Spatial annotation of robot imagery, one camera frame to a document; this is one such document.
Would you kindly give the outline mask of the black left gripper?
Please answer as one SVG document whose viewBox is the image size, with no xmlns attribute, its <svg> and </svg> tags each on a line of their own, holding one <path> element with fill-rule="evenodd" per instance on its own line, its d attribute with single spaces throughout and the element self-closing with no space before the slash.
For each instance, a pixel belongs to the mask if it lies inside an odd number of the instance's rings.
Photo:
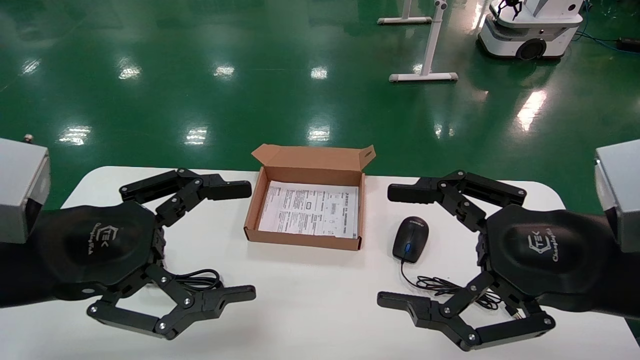
<svg viewBox="0 0 640 360">
<path fill-rule="evenodd" d="M 250 198 L 249 181 L 178 168 L 126 184 L 119 194 L 124 201 L 119 205 L 82 205 L 39 217 L 30 246 L 52 280 L 55 299 L 103 296 L 87 308 L 87 316 L 106 326 L 173 340 L 195 322 L 218 319 L 226 305 L 256 298 L 253 285 L 190 292 L 160 267 L 166 246 L 162 227 L 173 226 L 206 199 Z M 170 198 L 155 214 L 140 205 L 166 196 Z M 156 317 L 117 307 L 122 297 L 148 283 L 174 301 L 170 313 Z"/>
</svg>

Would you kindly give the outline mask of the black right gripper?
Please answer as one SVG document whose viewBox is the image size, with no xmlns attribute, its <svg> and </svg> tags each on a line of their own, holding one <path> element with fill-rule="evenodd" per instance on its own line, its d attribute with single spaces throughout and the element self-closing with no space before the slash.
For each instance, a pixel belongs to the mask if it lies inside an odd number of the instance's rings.
<svg viewBox="0 0 640 360">
<path fill-rule="evenodd" d="M 462 170 L 444 177 L 420 177 L 414 184 L 390 184 L 389 201 L 438 203 L 470 231 L 484 231 L 486 253 L 478 260 L 483 272 L 445 303 L 380 291 L 377 305 L 407 312 L 414 326 L 443 333 L 465 352 L 553 330 L 555 320 L 540 306 L 593 312 L 599 282 L 618 251 L 606 217 L 566 209 L 526 209 L 521 207 L 526 195 L 521 187 Z M 486 212 L 468 198 L 503 209 L 486 219 Z M 512 305 L 523 303 L 526 316 L 471 327 L 460 315 L 489 289 Z"/>
</svg>

